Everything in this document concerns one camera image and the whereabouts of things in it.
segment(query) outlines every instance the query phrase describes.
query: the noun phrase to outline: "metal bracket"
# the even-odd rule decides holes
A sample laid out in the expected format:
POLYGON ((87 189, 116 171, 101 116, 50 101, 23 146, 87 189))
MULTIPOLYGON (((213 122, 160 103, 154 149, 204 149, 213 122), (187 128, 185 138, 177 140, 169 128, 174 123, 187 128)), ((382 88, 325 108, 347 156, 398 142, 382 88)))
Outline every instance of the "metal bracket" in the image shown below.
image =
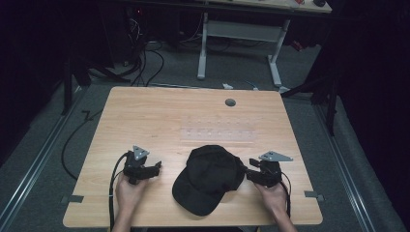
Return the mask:
POLYGON ((148 152, 148 151, 146 151, 146 150, 144 150, 144 149, 142 149, 142 148, 140 148, 136 145, 133 145, 132 147, 133 147, 133 155, 134 155, 135 160, 141 160, 141 159, 143 159, 144 157, 146 157, 150 154, 150 152, 148 152))
POLYGON ((282 154, 269 151, 259 157, 261 160, 265 161, 293 161, 293 158, 284 156, 282 154))

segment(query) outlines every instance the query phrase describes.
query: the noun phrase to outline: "gray carpet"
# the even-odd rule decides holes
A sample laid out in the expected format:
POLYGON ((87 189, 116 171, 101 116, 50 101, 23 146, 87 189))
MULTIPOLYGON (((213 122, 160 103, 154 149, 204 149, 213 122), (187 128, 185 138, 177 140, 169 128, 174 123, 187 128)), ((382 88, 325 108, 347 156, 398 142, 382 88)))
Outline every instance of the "gray carpet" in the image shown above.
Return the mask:
MULTIPOLYGON (((303 83, 319 49, 320 47, 314 47, 298 52, 291 47, 283 48, 278 58, 278 70, 284 86, 295 87, 303 83)), ((236 51, 233 46, 224 52, 209 52, 207 77, 199 81, 196 79, 198 48, 174 49, 165 45, 159 50, 165 61, 163 69, 152 83, 219 89, 222 88, 222 83, 228 83, 235 89, 253 88, 246 82, 248 81, 260 90, 278 89, 273 85, 265 56, 239 55, 236 51)), ((160 66, 160 57, 153 52, 147 52, 144 79, 147 80, 160 66)), ((106 229, 64 227, 62 220, 67 206, 60 201, 64 195, 73 192, 75 182, 63 170, 60 157, 71 133, 84 122, 85 113, 82 111, 89 110, 94 114, 101 110, 109 90, 115 85, 118 84, 94 79, 58 137, 49 160, 19 209, 10 231, 106 231, 106 229)), ((3 178, 0 179, 0 186, 2 186, 0 205, 2 209, 12 198, 19 182, 41 150, 47 135, 60 118, 62 98, 63 92, 60 88, 52 102, 33 121, 31 129, 15 152, 1 167, 0 176, 3 178)), ((284 99, 284 103, 313 188, 325 199, 319 202, 323 222, 315 226, 298 226, 299 231, 362 231, 340 180, 332 149, 327 141, 326 132, 320 126, 322 122, 316 116, 314 106, 310 104, 306 95, 284 99)), ((335 139, 359 185, 376 231, 405 231, 368 165, 342 105, 339 103, 337 107, 335 139)), ((67 146, 66 163, 74 175, 78 175, 81 169, 98 121, 99 117, 85 124, 67 146)), ((270 232, 277 229, 275 226, 264 226, 262 231, 270 232)))

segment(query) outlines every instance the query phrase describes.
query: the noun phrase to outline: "wrist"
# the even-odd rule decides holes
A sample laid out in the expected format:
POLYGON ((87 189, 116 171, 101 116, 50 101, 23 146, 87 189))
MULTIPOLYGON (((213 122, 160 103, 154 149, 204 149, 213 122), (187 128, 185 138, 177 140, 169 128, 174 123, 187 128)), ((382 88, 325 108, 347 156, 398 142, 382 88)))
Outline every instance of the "wrist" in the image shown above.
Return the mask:
POLYGON ((271 214, 275 221, 277 221, 278 219, 282 219, 282 218, 288 218, 286 211, 282 208, 271 209, 271 214))

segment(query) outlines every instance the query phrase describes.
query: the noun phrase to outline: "white desk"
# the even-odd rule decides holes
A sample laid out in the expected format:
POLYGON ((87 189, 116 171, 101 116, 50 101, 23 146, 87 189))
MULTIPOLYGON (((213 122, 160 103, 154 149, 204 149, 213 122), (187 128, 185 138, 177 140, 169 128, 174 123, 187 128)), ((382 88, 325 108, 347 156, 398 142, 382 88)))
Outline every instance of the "white desk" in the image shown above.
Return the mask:
MULTIPOLYGON (((223 3, 236 4, 252 7, 275 8, 287 11, 299 11, 309 13, 329 14, 332 8, 326 3, 322 8, 314 5, 312 0, 306 0, 305 4, 297 4, 294 0, 207 0, 205 4, 223 3)), ((277 59, 283 40, 289 26, 290 20, 286 19, 281 27, 262 26, 254 24, 244 24, 226 21, 209 20, 208 14, 204 13, 202 47, 199 55, 198 79, 205 78, 206 57, 207 57, 207 39, 208 36, 226 37, 232 39, 252 40, 275 43, 272 54, 268 56, 269 66, 271 68, 272 79, 276 86, 281 86, 281 80, 278 73, 277 59)))

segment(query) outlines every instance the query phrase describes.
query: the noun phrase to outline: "finger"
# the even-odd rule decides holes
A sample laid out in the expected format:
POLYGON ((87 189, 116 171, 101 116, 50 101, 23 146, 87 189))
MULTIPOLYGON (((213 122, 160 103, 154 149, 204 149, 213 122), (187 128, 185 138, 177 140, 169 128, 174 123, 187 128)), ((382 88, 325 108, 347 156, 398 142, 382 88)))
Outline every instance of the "finger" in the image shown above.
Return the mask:
POLYGON ((263 190, 265 190, 265 187, 264 186, 261 186, 261 185, 259 185, 259 184, 257 184, 257 183, 253 183, 255 186, 256 186, 256 188, 260 191, 260 192, 262 192, 263 190))

